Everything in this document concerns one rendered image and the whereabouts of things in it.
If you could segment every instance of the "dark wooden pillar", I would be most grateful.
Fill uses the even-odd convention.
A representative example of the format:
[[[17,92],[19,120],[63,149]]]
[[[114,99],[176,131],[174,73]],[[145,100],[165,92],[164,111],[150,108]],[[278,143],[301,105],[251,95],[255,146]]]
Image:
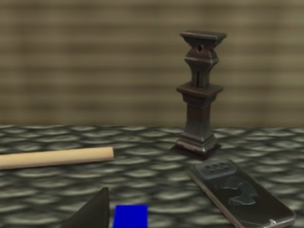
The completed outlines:
[[[223,88],[210,84],[209,75],[219,60],[214,48],[226,34],[186,31],[180,35],[191,46],[185,61],[192,75],[190,82],[177,87],[187,103],[187,121],[172,150],[204,160],[220,147],[210,127],[210,107]]]

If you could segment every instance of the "blurred background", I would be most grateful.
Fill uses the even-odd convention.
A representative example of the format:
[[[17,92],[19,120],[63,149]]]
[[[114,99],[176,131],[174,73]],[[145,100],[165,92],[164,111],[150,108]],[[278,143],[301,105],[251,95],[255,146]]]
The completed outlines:
[[[0,124],[182,126],[185,30],[225,32],[213,126],[304,126],[303,0],[1,0]]]

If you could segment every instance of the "wooden dowel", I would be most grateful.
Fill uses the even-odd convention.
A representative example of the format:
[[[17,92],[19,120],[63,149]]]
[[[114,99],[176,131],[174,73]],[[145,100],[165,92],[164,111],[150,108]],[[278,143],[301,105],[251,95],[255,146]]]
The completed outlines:
[[[0,170],[101,162],[114,159],[112,147],[0,155]]]

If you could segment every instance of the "stone floor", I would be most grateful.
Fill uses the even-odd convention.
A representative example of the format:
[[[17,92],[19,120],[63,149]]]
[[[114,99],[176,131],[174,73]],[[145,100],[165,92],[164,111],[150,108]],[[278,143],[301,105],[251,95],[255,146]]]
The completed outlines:
[[[0,154],[113,146],[115,160],[0,171],[0,228],[57,228],[102,187],[116,204],[149,204],[149,228],[230,228],[188,178],[199,161],[168,149],[180,129],[0,126]],[[304,129],[218,128],[218,157],[238,163],[304,227]]]

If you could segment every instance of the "dark triangular object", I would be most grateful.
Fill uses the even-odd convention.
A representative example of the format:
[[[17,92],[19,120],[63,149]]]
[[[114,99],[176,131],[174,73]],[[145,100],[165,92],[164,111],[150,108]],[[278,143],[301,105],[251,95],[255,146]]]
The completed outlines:
[[[108,228],[110,221],[109,189],[102,188],[61,228]]]

